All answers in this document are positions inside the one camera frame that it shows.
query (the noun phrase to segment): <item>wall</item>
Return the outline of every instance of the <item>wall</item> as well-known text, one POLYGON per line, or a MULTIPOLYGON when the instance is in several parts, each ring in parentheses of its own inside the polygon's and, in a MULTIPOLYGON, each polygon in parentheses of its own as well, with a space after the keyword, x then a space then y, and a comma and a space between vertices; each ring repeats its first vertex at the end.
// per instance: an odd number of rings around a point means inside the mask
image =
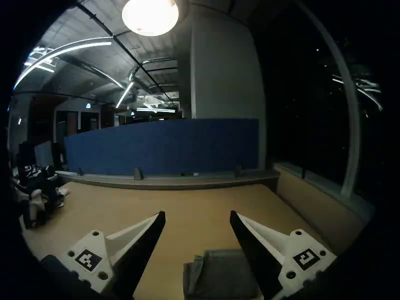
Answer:
POLYGON ((336 255, 343 253, 366 223, 308 182, 281 167, 275 169, 280 172, 277 195, 318 231, 336 255))
POLYGON ((101 128, 101 121, 100 121, 100 104, 91 103, 91 108, 86 108, 86 104, 88 103, 85 99, 79 98, 70 98, 69 100, 61 103, 60 105, 56 106, 54 109, 54 120, 53 120, 53 139, 54 143, 57 142, 56 137, 56 112, 57 111, 71 111, 71 112, 78 112, 78 130, 81 129, 81 112, 88 112, 88 113, 98 113, 98 126, 99 129, 101 128))
POLYGON ((258 119, 258 168, 264 169, 266 106, 252 35, 221 13, 194 5, 190 13, 192 117, 258 119))

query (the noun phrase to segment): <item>desk surface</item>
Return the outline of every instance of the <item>desk surface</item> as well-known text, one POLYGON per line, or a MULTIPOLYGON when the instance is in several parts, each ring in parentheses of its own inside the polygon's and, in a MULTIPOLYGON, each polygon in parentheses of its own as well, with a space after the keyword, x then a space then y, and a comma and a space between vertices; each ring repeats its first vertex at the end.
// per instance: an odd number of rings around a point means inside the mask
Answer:
POLYGON ((230 211, 289 234, 303 229, 320 236, 266 186, 205 190, 132 190, 69 182, 65 207, 24 237, 39 258, 58 255, 87 232, 106 235, 165 211, 166 224, 135 292, 137 300, 183 299, 183 264, 205 250, 237 249, 230 211))

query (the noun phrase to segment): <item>metal beam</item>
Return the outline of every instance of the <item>metal beam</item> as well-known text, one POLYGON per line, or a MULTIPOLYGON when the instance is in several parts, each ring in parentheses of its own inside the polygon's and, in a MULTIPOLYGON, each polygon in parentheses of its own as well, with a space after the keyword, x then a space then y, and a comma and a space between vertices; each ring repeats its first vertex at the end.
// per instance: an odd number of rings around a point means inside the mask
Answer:
POLYGON ((114 102, 105 102, 97 99, 82 97, 82 96, 75 96, 70 94, 64 94, 60 92, 52 92, 52 91, 41 91, 41 90, 24 90, 18 91, 13 93, 13 96, 21 95, 21 94, 40 94, 40 95, 54 95, 54 96, 62 96, 62 97, 70 97, 70 98, 78 98, 78 99, 85 99, 88 101, 96 102, 96 103, 103 103, 103 104, 115 104, 114 102))
MULTIPOLYGON (((149 86, 148 88, 151 90, 151 89, 154 89, 156 87, 156 85, 151 85, 151 86, 149 86)), ((176 83, 161 83, 160 85, 159 85, 159 87, 164 87, 164 88, 177 88, 178 87, 178 85, 176 84, 176 83)))
POLYGON ((158 69, 152 69, 152 70, 147 70, 147 72, 156 72, 156 71, 166 71, 166 70, 177 70, 178 67, 172 66, 172 67, 161 67, 158 69))
MULTIPOLYGON (((85 14, 89 16, 90 19, 95 21, 97 25, 99 25, 110 37, 113 38, 113 40, 122 48, 122 50, 125 51, 126 54, 129 55, 129 57, 143 70, 143 72, 151 79, 151 81, 154 82, 154 84, 160 89, 161 92, 164 92, 163 89, 159 86, 159 84, 154 80, 154 78, 150 75, 149 72, 142 66, 142 64, 133 56, 131 52, 124 46, 124 44, 118 39, 117 36, 115 36, 106 25, 104 25, 103 22, 101 22, 94 13, 92 13, 89 9, 84 7, 82 4, 77 3, 76 6, 85 14)), ((166 93, 164 93, 167 99, 172 103, 171 99, 167 96, 166 93)))

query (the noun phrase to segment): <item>ceiling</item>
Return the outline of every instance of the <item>ceiling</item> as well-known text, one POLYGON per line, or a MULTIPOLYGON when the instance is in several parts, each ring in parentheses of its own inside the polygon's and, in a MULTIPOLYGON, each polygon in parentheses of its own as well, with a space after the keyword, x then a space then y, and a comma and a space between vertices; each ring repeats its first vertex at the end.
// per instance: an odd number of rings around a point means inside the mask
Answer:
MULTIPOLYGON (((138 35, 125 26, 122 20, 122 9, 128 0, 83 0, 80 1, 89 11, 107 26, 114 35, 124 44, 127 50, 139 61, 160 57, 177 57, 179 47, 179 26, 176 25, 170 32, 160 36, 138 35)), ((230 17, 246 23, 256 8, 260 7, 261 0, 176 0, 186 7, 207 6, 220 11, 230 17)), ((94 20, 90 19, 78 7, 65 11, 56 22, 47 30, 37 46, 57 48, 62 45, 97 37, 107 37, 107 33, 94 20)), ((95 66, 102 72, 116 79, 126 86, 129 82, 130 71, 136 66, 132 58, 115 41, 112 45, 89 47, 69 52, 68 55, 80 61, 95 66)), ((123 89, 104 77, 93 74, 81 67, 64 62, 63 57, 56 60, 54 73, 35 69, 16 88, 16 92, 42 91, 62 93, 94 100, 116 103, 123 89)), ((168 70, 152 71, 150 74, 159 85, 169 84, 173 87, 166 92, 178 92, 177 61, 146 64, 147 70, 170 68, 168 70)), ((155 83, 139 70, 136 77, 147 87, 155 83)), ((140 85, 135 85, 139 95, 145 95, 140 85)))

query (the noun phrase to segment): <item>screw hole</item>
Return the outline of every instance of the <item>screw hole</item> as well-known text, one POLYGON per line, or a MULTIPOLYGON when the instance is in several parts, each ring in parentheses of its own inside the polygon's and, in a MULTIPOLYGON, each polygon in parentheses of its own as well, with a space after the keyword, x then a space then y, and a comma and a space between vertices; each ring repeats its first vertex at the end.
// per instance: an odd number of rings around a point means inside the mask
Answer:
POLYGON ((296 273, 293 272, 293 271, 287 272, 286 273, 286 277, 289 278, 289 279, 293 279, 293 278, 296 277, 296 273))
POLYGON ((88 280, 82 280, 82 282, 83 282, 83 284, 85 285, 85 286, 87 286, 88 288, 90 288, 91 286, 92 286, 92 284, 90 283, 90 281, 88 281, 88 280))
POLYGON ((101 271, 98 273, 98 278, 100 278, 101 280, 106 280, 108 277, 109 276, 107 275, 106 272, 101 271))

